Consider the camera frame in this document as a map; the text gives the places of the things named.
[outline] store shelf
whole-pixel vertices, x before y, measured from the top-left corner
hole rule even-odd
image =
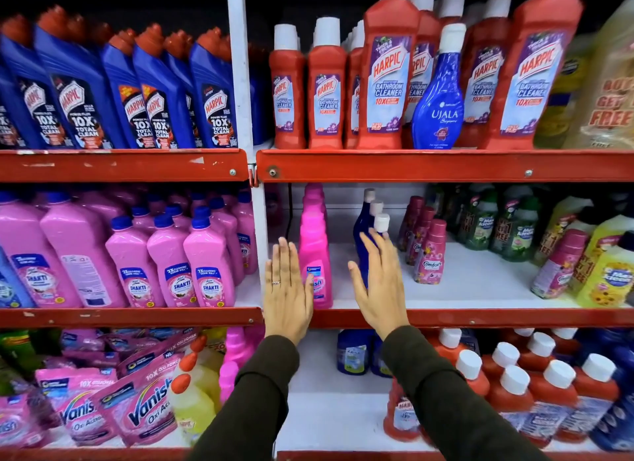
[[[634,151],[261,150],[263,182],[634,181]]]
[[[538,272],[531,263],[509,263],[489,251],[448,242],[439,285],[414,281],[403,262],[409,321],[417,327],[615,327],[634,326],[634,309],[584,309],[569,296],[544,300],[529,289]],[[356,301],[347,262],[357,258],[353,244],[330,245],[334,306],[315,311],[311,326],[324,329],[367,327]]]
[[[240,149],[6,150],[0,182],[244,181],[247,154]]]
[[[275,443],[281,461],[407,460],[443,457],[425,441],[402,443],[383,431],[391,379],[371,372],[337,371],[337,332],[311,331],[299,344],[301,364],[289,386],[289,416]],[[551,442],[554,460],[631,460],[632,453],[606,453],[590,440]]]
[[[133,309],[2,309],[0,329],[43,327],[248,326],[262,323],[259,275],[246,276],[234,307]]]

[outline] plastic bottle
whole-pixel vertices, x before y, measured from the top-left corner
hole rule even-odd
[[[158,146],[145,109],[141,84],[132,65],[133,47],[134,39],[122,30],[103,48],[101,61],[127,144],[131,149],[154,149]]]
[[[607,221],[599,224],[597,229],[595,229],[586,250],[583,252],[582,257],[575,268],[573,278],[570,280],[570,289],[574,295],[578,296],[578,294],[582,291],[582,288],[589,284],[590,277],[593,273],[600,273],[597,269],[597,263],[599,260],[604,258],[610,247],[613,247],[619,242],[623,233],[630,230],[634,230],[634,196],[631,197],[631,200],[628,202],[628,206],[622,214],[618,214],[612,219],[608,219]],[[621,284],[616,283],[614,286],[621,287]]]
[[[299,269],[302,281],[313,275],[315,309],[332,307],[332,271],[326,225],[321,214],[305,212],[299,228]]]
[[[633,19],[634,0],[625,0],[598,31],[564,148],[634,148]]]
[[[130,306],[165,307],[157,266],[148,252],[148,234],[132,227],[128,216],[112,219],[112,230],[106,250],[117,267]]]
[[[531,336],[527,346],[520,350],[517,365],[527,371],[544,372],[551,361],[555,349],[555,341],[543,332],[536,332]]]
[[[414,280],[420,284],[439,284],[444,271],[447,222],[434,219],[414,264]]]
[[[460,90],[465,95],[465,122],[456,147],[477,148],[486,136],[491,101],[511,28],[510,8],[511,0],[487,0],[484,19],[470,29],[471,41],[464,51],[460,74]]]
[[[0,308],[37,307],[0,247]]]
[[[135,38],[132,64],[141,83],[154,139],[161,149],[196,146],[192,121],[180,79],[161,59],[163,31],[152,24]]]
[[[187,233],[177,229],[169,214],[154,218],[156,232],[148,240],[148,252],[157,265],[158,281],[168,307],[198,307],[192,267],[183,242]]]
[[[573,277],[575,266],[583,254],[587,239],[588,236],[585,233],[573,229],[572,225],[566,229],[564,236],[533,281],[531,291],[536,296],[542,299],[554,299],[563,294]]]
[[[194,81],[192,80],[192,74],[190,73],[190,66],[188,64],[190,50],[187,46],[186,40],[187,34],[179,30],[178,33],[172,33],[165,38],[163,42],[163,61],[170,70],[177,76],[177,78],[183,83],[185,88],[185,103],[187,105],[187,112],[190,115],[190,121],[192,123],[192,133],[194,135],[194,144],[196,147],[211,147],[211,144],[205,144],[198,127],[199,119],[204,119],[204,112],[202,110],[202,104],[194,102],[196,96]]]
[[[540,246],[535,251],[534,262],[536,265],[542,266],[546,262],[568,225],[577,218],[577,214],[584,207],[592,207],[592,201],[587,197],[580,197],[580,195],[582,194],[566,197],[559,201],[553,209]]]
[[[361,100],[361,60],[365,29],[363,20],[356,25],[348,54],[347,88],[345,96],[345,148],[354,149],[359,140],[359,108]]]
[[[520,367],[508,366],[499,380],[491,380],[491,389],[486,397],[491,407],[516,431],[526,422],[535,404],[533,395],[528,391],[530,380],[528,373]]]
[[[619,398],[619,387],[612,375],[616,366],[607,357],[591,354],[581,368],[573,385],[579,394],[577,409],[566,418],[555,438],[568,443],[582,443],[590,431]]]
[[[195,217],[183,249],[195,274],[201,307],[233,307],[236,302],[225,236],[210,228],[209,217]]]
[[[482,371],[489,381],[493,382],[502,377],[504,369],[515,366],[518,359],[519,351],[516,346],[507,342],[499,342],[495,346],[493,354],[482,356]]]
[[[416,259],[418,258],[420,250],[424,248],[427,231],[429,231],[434,214],[435,212],[433,207],[425,206],[420,211],[409,239],[409,245],[405,251],[405,262],[407,265],[413,266],[416,264]]]
[[[39,307],[82,307],[39,221],[44,213],[0,191],[0,245]]]
[[[174,378],[167,399],[176,423],[188,444],[193,446],[216,417],[213,401],[192,383],[188,374]]]
[[[242,249],[244,273],[253,274],[258,270],[258,246],[256,245],[256,223],[253,219],[251,192],[238,193],[238,203],[231,209],[231,213],[238,219],[238,239]]]
[[[379,0],[363,15],[357,149],[400,149],[420,12],[409,0]]]
[[[150,215],[150,209],[144,205],[135,205],[131,210],[134,227],[144,231],[148,236],[154,234],[156,226],[154,225],[154,217]]]
[[[2,25],[0,52],[13,74],[39,139],[48,149],[75,148],[68,120],[42,61],[33,50],[32,27],[21,15]]]
[[[372,356],[372,329],[341,329],[337,336],[337,370],[362,376],[368,372]]]
[[[238,240],[238,219],[225,209],[225,201],[222,197],[214,197],[209,201],[211,217],[217,219],[225,226],[227,249],[231,261],[231,273],[233,282],[239,285],[244,280],[244,264],[242,249]]]
[[[474,393],[483,398],[489,393],[491,385],[481,370],[482,359],[469,349],[464,349],[458,355],[456,369],[467,380],[467,384]]]
[[[190,52],[197,110],[204,114],[201,135],[212,147],[237,147],[231,49],[220,38],[220,29],[203,33]]]
[[[415,149],[451,149],[464,119],[464,98],[458,86],[460,51],[465,36],[463,23],[442,29],[434,77],[411,120]]]
[[[480,148],[532,149],[553,80],[583,10],[581,0],[527,0],[513,12],[508,51]],[[528,89],[537,83],[539,89]]]
[[[462,22],[462,14],[464,13],[465,0],[440,0],[440,9],[438,11],[438,19],[440,28],[450,23]]]
[[[49,192],[50,209],[40,220],[86,307],[127,307],[115,265],[105,249],[106,234],[93,211],[70,202],[66,192]]]
[[[128,147],[110,86],[97,58],[70,42],[68,16],[59,6],[43,13],[34,48],[49,73],[75,141],[85,149]]]
[[[420,20],[411,58],[412,74],[409,81],[408,96],[405,102],[403,126],[404,148],[413,148],[409,123],[414,115],[416,104],[423,97],[432,80],[434,57],[440,43],[440,22],[433,13],[434,0],[411,0],[418,9]]]

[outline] dark green sleeve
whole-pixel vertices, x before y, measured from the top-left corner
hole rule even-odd
[[[299,353],[289,339],[266,337],[187,461],[270,461],[289,412],[289,382],[298,368]]]
[[[415,327],[392,331],[381,357],[447,461],[548,460],[474,393]]]

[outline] bottle label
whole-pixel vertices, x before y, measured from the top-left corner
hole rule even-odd
[[[57,277],[40,254],[14,254],[13,267],[37,304],[63,304],[66,299],[57,290]]]
[[[314,85],[315,134],[332,136],[339,132],[341,120],[341,77],[336,73],[321,73]]]
[[[154,142],[152,126],[145,109],[145,102],[141,91],[134,86],[119,86],[119,96],[125,110],[132,136],[136,140],[136,145],[141,149],[154,149],[158,146]]]
[[[167,96],[163,91],[146,84],[141,85],[141,88],[157,145],[161,149],[178,149],[167,108]]]
[[[119,270],[123,288],[128,293],[132,307],[154,307],[152,287],[148,276],[140,267],[123,267]]]
[[[238,241],[240,241],[240,250],[242,251],[242,264],[245,269],[249,269],[251,257],[251,238],[246,234],[238,233]]]
[[[165,280],[175,307],[185,307],[195,303],[198,299],[194,293],[192,268],[189,263],[175,264],[165,269]]]
[[[397,132],[405,107],[411,37],[375,37],[370,51],[367,128]]]
[[[314,266],[306,266],[306,276],[313,275],[313,299],[323,299],[326,297],[326,278],[321,261]]]
[[[568,34],[561,31],[532,33],[527,37],[504,104],[502,136],[535,133],[568,41]]]
[[[551,439],[573,408],[536,401],[520,432],[537,440]]]
[[[612,404],[612,401],[579,396],[577,409],[566,418],[561,425],[561,429],[569,433],[589,433],[607,413]]]
[[[293,81],[290,75],[278,75],[273,79],[273,104],[275,107],[275,129],[278,132],[293,132],[295,101]]]
[[[67,75],[53,74],[53,85],[59,95],[59,105],[75,129],[75,140],[82,149],[112,149],[107,138],[90,85]]]
[[[50,146],[72,147],[70,133],[61,124],[49,86],[39,80],[24,77],[18,77],[17,80],[24,103],[36,121],[44,142]]]
[[[75,284],[75,288],[82,298],[84,305],[88,307],[99,307],[110,305],[112,301],[108,296],[106,287],[103,285],[97,268],[88,256],[69,254],[60,256],[61,262],[66,268],[68,277]]]
[[[429,42],[421,42],[414,46],[414,58],[411,60],[413,72],[409,81],[409,94],[405,108],[405,123],[411,122],[416,104],[423,97],[434,71],[435,47]]]
[[[225,306],[223,280],[217,267],[197,267],[196,282],[202,294],[202,299],[199,299],[201,307]]]
[[[528,417],[531,415],[528,412],[510,412],[510,413],[499,413],[504,419],[510,422],[511,426],[515,428],[516,431],[519,431],[520,428],[524,425]]]
[[[491,100],[498,86],[498,74],[504,62],[502,47],[487,46],[478,50],[465,92],[465,122],[486,124]]]
[[[414,412],[414,406],[406,397],[401,397],[394,408],[394,427],[399,431],[417,431],[420,423]]]
[[[0,104],[0,145],[7,147],[26,147],[18,129],[12,124],[4,105]]]
[[[201,149],[202,145],[202,137],[200,136],[200,131],[198,130],[198,124],[196,124],[196,113],[194,112],[194,101],[192,96],[188,93],[185,93],[185,103],[187,104],[187,112],[190,113],[190,121],[192,121],[192,132],[194,134],[194,145]]]
[[[202,84],[202,102],[214,145],[237,147],[238,137],[231,123],[229,93],[214,84]]]
[[[361,100],[361,76],[355,75],[353,80],[353,98],[350,114],[350,129],[354,136],[359,135],[359,102]]]

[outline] pink vanish bottle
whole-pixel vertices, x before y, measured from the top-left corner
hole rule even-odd
[[[238,240],[242,249],[244,273],[253,274],[258,270],[258,246],[256,245],[256,222],[253,219],[251,192],[238,194],[238,203],[233,206],[231,213],[238,219]]]
[[[165,307],[157,265],[148,252],[147,233],[134,227],[132,219],[112,219],[114,234],[106,241],[106,250],[115,262],[123,292],[132,307]]]
[[[223,364],[235,362],[242,368],[256,352],[256,348],[249,342],[242,326],[232,326],[227,328],[227,339],[225,342],[227,353]]]
[[[233,282],[239,285],[244,280],[244,264],[242,261],[242,248],[238,239],[238,219],[230,214],[222,197],[215,197],[209,201],[212,219],[217,219],[225,226],[227,249],[231,257],[231,272]]]
[[[423,248],[418,253],[414,280],[420,284],[438,284],[444,269],[444,249],[447,243],[447,223],[434,219],[427,231]]]
[[[115,265],[108,255],[103,221],[96,212],[70,201],[66,192],[49,192],[50,209],[40,220],[86,307],[127,307]]]
[[[169,214],[154,218],[156,232],[148,239],[148,252],[157,265],[158,282],[168,307],[198,307],[192,267],[183,242],[187,233],[178,229]]]
[[[44,213],[0,191],[0,245],[39,307],[82,307],[75,287],[40,226]]]
[[[154,217],[150,215],[150,209],[144,205],[135,205],[132,208],[132,224],[137,229],[145,232],[148,236],[154,234],[156,230]]]
[[[172,216],[172,220],[177,229],[184,232],[190,231],[192,220],[183,214],[183,208],[180,204],[168,204],[165,208],[165,213]]]
[[[332,307],[332,272],[326,223],[317,212],[305,212],[299,228],[299,269],[302,280],[312,274],[315,309]]]
[[[225,237],[210,227],[209,217],[195,217],[183,249],[194,274],[201,307],[233,307],[236,302],[231,259]]]

